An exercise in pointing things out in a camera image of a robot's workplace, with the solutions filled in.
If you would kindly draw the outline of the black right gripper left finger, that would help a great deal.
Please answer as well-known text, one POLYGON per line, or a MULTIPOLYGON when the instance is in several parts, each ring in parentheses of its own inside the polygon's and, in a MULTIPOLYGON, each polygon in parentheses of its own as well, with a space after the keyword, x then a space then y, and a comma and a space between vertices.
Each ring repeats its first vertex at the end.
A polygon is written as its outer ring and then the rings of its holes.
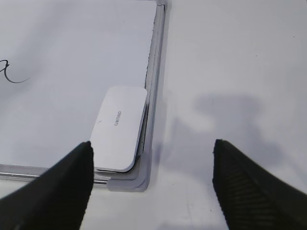
POLYGON ((94 152, 82 142, 41 176, 0 200, 2 230, 78 230, 94 184, 94 152))

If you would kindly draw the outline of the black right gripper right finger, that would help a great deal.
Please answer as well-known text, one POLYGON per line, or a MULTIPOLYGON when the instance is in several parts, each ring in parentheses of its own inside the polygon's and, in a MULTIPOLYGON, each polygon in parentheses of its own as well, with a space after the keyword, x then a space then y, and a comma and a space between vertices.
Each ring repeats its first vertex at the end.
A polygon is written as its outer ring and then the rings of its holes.
POLYGON ((214 144, 213 188, 230 230, 305 230, 307 195, 230 142, 214 144))

